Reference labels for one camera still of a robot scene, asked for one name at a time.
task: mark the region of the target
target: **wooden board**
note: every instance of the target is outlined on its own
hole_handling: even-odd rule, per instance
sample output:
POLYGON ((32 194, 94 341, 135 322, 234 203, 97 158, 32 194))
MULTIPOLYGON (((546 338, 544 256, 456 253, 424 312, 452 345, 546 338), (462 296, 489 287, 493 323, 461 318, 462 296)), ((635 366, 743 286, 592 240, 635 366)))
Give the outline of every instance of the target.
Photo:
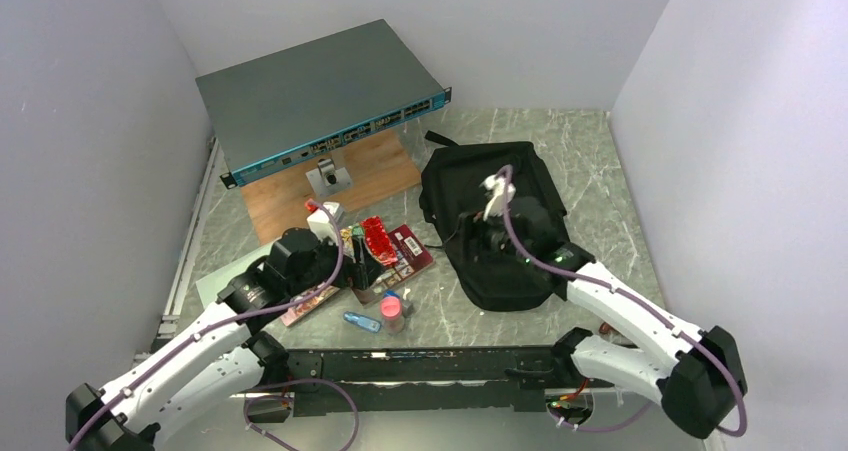
MULTIPOLYGON (((345 167, 353 186, 327 198, 356 211, 421 182, 421 173, 398 141, 386 130, 344 148, 345 167)), ((309 212, 304 203, 314 198, 306 172, 318 166, 315 158, 241 188, 259 243, 279 238, 289 228, 305 228, 309 212)))

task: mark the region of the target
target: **white plug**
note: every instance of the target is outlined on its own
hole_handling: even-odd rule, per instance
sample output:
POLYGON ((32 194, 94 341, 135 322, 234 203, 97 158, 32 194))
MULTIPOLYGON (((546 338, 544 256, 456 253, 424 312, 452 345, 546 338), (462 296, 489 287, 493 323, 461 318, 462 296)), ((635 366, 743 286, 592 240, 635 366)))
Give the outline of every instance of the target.
MULTIPOLYGON (((344 208, 341 204, 327 201, 323 203, 323 206, 327 208, 327 211, 333 214, 333 218, 337 223, 342 220, 342 217, 344 216, 344 208)), ((339 243, 336 241, 336 232, 333 229, 333 225, 330 223, 330 218, 324 214, 324 211, 316 209, 315 212, 306 218, 306 223, 309 224, 309 230, 312 231, 315 236, 318 236, 319 240, 323 241, 324 238, 330 238, 336 246, 339 246, 339 243)))
POLYGON ((491 193, 489 202, 486 203, 486 209, 483 211, 483 220, 489 219, 489 216, 500 216, 503 214, 504 199, 506 202, 512 201, 515 196, 515 186, 509 185, 509 192, 506 191, 506 179, 503 176, 493 174, 483 181, 481 186, 484 186, 491 193))

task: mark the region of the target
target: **backpack strap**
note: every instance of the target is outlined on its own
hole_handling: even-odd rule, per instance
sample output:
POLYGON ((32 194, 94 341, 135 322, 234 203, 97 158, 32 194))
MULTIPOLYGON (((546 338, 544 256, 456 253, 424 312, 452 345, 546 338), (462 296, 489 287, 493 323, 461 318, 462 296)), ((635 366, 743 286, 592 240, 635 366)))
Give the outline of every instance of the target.
POLYGON ((442 136, 439 133, 434 133, 433 131, 430 131, 429 129, 427 130, 427 134, 424 135, 424 139, 426 139, 427 141, 436 143, 436 144, 441 144, 442 146, 459 146, 459 144, 457 144, 456 141, 454 141, 454 140, 452 140, 448 137, 442 136))

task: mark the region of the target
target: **gray wall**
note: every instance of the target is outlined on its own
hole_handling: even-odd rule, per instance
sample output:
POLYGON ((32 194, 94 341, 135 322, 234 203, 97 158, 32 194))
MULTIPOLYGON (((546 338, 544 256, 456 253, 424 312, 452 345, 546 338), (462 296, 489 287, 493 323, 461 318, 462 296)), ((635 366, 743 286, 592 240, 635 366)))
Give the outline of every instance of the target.
POLYGON ((0 449, 149 346, 209 134, 156 0, 0 0, 0 449))
POLYGON ((667 302, 739 342, 751 428, 730 450, 848 441, 846 16, 671 0, 613 108, 667 302))
POLYGON ((610 109, 668 0, 160 0, 200 74, 386 18, 454 105, 610 109))

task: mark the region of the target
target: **red wire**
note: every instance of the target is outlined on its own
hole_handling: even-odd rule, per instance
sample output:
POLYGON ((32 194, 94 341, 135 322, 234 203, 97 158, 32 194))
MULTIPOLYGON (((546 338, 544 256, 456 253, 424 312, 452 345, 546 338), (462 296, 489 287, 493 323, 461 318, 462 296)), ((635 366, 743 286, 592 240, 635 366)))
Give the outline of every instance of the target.
POLYGON ((571 394, 566 394, 565 396, 561 396, 559 398, 560 401, 571 401, 572 399, 576 398, 577 396, 580 396, 580 393, 582 393, 583 390, 586 389, 586 385, 588 385, 588 384, 589 384, 589 378, 583 378, 583 383, 580 384, 580 387, 577 388, 577 391, 575 391, 571 394))

